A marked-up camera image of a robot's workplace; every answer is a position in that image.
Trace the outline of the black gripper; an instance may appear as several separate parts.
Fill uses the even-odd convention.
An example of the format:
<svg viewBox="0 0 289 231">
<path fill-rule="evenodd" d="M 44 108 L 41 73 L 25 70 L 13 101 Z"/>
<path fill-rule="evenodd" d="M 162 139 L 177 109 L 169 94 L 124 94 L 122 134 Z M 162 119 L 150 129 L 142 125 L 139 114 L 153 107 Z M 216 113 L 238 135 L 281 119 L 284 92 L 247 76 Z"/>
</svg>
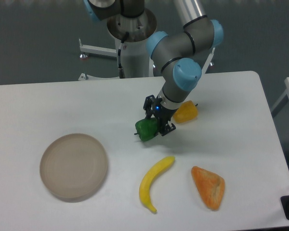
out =
<svg viewBox="0 0 289 231">
<path fill-rule="evenodd" d="M 161 136 L 165 136 L 170 132 L 176 130 L 176 126 L 169 122 L 177 109 L 168 109 L 161 104 L 154 104 L 154 95 L 147 96 L 144 101 L 145 118 L 155 116 L 158 122 L 158 132 Z"/>
</svg>

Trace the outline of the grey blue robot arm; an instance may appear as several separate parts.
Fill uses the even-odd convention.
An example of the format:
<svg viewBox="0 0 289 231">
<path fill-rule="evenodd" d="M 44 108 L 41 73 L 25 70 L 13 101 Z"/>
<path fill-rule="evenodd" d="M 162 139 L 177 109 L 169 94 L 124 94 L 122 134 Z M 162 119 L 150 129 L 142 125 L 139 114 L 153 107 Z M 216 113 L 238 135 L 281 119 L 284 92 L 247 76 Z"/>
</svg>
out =
<svg viewBox="0 0 289 231">
<path fill-rule="evenodd" d="M 183 31 L 172 36 L 157 31 L 157 20 L 143 0 L 86 0 L 84 6 L 92 20 L 107 21 L 117 40 L 121 79 L 146 76 L 150 61 L 164 77 L 159 94 L 144 101 L 145 118 L 136 123 L 136 134 L 148 141 L 175 130 L 171 118 L 204 74 L 192 56 L 222 43 L 222 25 L 207 17 L 198 0 L 175 1 Z"/>
</svg>

